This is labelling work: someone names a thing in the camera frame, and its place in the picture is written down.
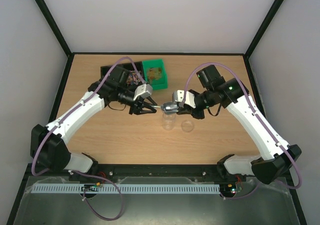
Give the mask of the metal scoop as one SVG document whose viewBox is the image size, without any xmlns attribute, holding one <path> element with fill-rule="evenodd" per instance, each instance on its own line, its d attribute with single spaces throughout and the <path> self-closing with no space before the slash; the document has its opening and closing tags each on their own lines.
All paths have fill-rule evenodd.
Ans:
<svg viewBox="0 0 320 225">
<path fill-rule="evenodd" d="M 166 115 L 176 114 L 179 111 L 179 106 L 176 102 L 169 101 L 162 105 L 152 105 L 153 108 L 159 108 Z"/>
</svg>

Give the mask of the black bin with lollipop candies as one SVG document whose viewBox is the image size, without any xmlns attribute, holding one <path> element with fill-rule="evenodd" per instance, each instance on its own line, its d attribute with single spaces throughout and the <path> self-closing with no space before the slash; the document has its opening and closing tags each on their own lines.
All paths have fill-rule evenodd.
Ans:
<svg viewBox="0 0 320 225">
<path fill-rule="evenodd" d="M 143 63 L 141 61 L 137 61 L 134 64 L 140 76 L 144 79 L 145 74 L 143 70 Z M 136 70 L 134 69 L 131 63 L 124 63 L 123 68 L 129 71 L 129 76 L 126 81 L 126 84 L 128 86 L 140 86 L 143 84 L 140 77 L 138 76 L 138 73 L 136 72 Z"/>
</svg>

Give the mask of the green bin with gummies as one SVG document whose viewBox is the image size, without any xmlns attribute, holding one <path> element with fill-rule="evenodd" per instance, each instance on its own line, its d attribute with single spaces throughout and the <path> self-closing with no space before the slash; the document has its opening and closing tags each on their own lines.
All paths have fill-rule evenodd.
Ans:
<svg viewBox="0 0 320 225">
<path fill-rule="evenodd" d="M 168 88 L 167 73 L 162 59 L 143 60 L 142 68 L 145 80 L 152 86 L 154 91 Z"/>
</svg>

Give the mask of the black bin with star candies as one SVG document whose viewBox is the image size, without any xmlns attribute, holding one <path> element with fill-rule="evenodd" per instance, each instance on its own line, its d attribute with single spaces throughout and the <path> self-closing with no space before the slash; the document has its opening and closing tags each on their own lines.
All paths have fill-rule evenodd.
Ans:
<svg viewBox="0 0 320 225">
<path fill-rule="evenodd" d="M 108 71 L 111 69 L 112 65 L 104 65 L 100 67 L 100 78 L 104 78 L 105 75 L 108 73 Z M 115 73 L 116 71 L 118 71 L 120 68 L 123 68 L 124 64 L 118 64 L 115 66 L 115 68 L 111 71 L 111 74 Z"/>
</svg>

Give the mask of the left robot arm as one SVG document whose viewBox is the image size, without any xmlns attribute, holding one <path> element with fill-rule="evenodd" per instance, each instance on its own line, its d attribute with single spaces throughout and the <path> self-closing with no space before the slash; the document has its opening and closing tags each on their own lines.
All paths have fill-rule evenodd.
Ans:
<svg viewBox="0 0 320 225">
<path fill-rule="evenodd" d="M 82 125 L 111 102 L 128 106 L 131 115 L 156 113 L 156 103 L 151 99 L 152 86 L 144 81 L 135 90 L 130 90 L 127 86 L 129 75 L 130 71 L 121 66 L 110 68 L 103 78 L 89 86 L 83 97 L 66 113 L 45 126 L 38 124 L 32 129 L 30 155 L 33 158 L 33 175 L 37 175 L 36 163 L 53 172 L 87 173 L 95 159 L 84 153 L 71 153 L 67 144 Z"/>
</svg>

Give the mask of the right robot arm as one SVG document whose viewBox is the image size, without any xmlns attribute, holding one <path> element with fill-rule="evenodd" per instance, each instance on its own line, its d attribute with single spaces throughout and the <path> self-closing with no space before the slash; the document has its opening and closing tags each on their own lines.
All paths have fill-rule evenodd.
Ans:
<svg viewBox="0 0 320 225">
<path fill-rule="evenodd" d="M 256 177 L 263 184 L 270 184 L 290 168 L 300 172 L 296 160 L 302 151 L 297 144 L 290 145 L 270 125 L 255 104 L 249 90 L 239 77 L 227 66 L 208 62 L 198 66 L 191 76 L 196 75 L 204 92 L 188 88 L 176 90 L 172 101 L 177 105 L 177 114 L 191 115 L 201 120 L 205 110 L 216 105 L 231 113 L 253 140 L 258 155 L 229 154 L 218 161 L 218 176 L 229 181 L 235 175 Z"/>
</svg>

